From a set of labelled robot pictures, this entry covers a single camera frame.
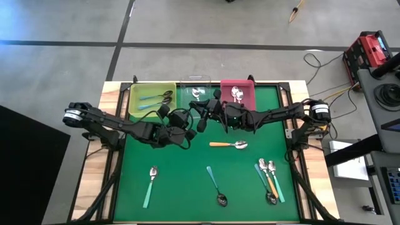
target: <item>clear plastic tray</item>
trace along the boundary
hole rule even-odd
[[[205,101],[211,96],[211,78],[207,75],[190,75],[181,78],[181,108],[189,108],[191,101]],[[191,110],[194,119],[200,118],[195,110]]]

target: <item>gray table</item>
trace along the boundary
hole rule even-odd
[[[398,79],[394,73],[388,73],[381,79],[375,79],[371,76],[371,71],[368,69],[360,69],[358,71],[358,78],[369,111],[371,112],[377,134],[367,137],[352,146],[329,154],[325,157],[325,160],[327,166],[330,167],[371,153],[373,165],[367,167],[368,174],[370,176],[377,176],[392,222],[394,224],[400,224],[400,205],[392,204],[389,197],[391,194],[387,190],[382,173],[382,168],[385,167],[400,168],[400,132],[381,129],[382,124],[399,119],[400,112],[391,112],[383,109],[376,102],[374,97],[374,90],[376,87],[381,84],[400,85],[400,79]],[[374,201],[374,207],[378,208],[380,211],[378,202],[379,201]]]
[[[400,86],[400,79],[393,74],[387,74],[382,79],[375,79],[369,70],[360,69],[358,78],[364,92],[365,99],[379,139],[381,140],[383,151],[387,153],[400,153],[400,132],[386,131],[381,129],[381,125],[400,118],[400,112],[389,112],[383,109],[375,101],[374,89],[381,84],[397,84]]]

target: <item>red tray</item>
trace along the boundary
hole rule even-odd
[[[221,81],[221,100],[233,102],[231,90],[233,86],[237,86],[243,91],[243,99],[240,103],[248,110],[256,110],[256,93],[254,90],[254,82],[245,79],[226,79]]]

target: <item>black monitor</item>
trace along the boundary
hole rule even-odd
[[[3,224],[41,224],[70,136],[0,106]]]

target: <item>gray floor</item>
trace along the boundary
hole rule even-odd
[[[117,42],[129,0],[0,1],[0,40]],[[211,43],[284,45],[282,50],[155,49],[123,47],[112,80],[177,80],[189,74],[212,79],[309,80],[314,68],[303,61],[309,51],[291,46],[349,46],[361,31],[381,29],[392,48],[400,47],[400,6],[395,0],[308,0],[296,20],[288,17],[298,1],[136,0],[126,43]],[[87,146],[78,129],[61,118],[70,101],[99,102],[115,47],[0,45],[0,104],[72,136],[44,223],[67,219]],[[327,62],[340,52],[313,52]],[[322,68],[309,85],[318,93],[348,82],[340,59]],[[324,98],[341,89],[325,92]],[[334,120],[339,138],[375,133],[362,94],[352,93],[358,110]],[[332,116],[352,110],[347,96],[332,106]],[[371,204],[366,187],[334,181],[342,219],[390,224],[388,215],[360,210]]]

